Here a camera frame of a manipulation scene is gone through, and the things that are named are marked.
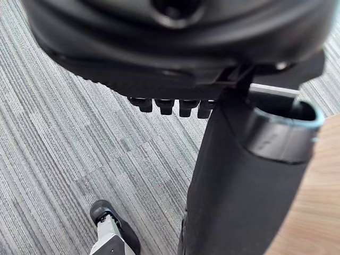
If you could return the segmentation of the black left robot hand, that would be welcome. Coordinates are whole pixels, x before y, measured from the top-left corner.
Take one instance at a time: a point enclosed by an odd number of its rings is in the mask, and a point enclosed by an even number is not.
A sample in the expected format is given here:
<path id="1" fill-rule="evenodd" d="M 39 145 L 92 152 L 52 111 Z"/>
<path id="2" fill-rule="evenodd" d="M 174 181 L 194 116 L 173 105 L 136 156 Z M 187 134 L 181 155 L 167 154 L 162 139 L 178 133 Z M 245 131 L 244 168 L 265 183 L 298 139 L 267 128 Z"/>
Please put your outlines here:
<path id="1" fill-rule="evenodd" d="M 296 197 L 322 111 L 297 100 L 322 75 L 339 1 L 24 1 L 42 50 L 144 113 L 208 124 L 178 254 L 264 254 Z"/>

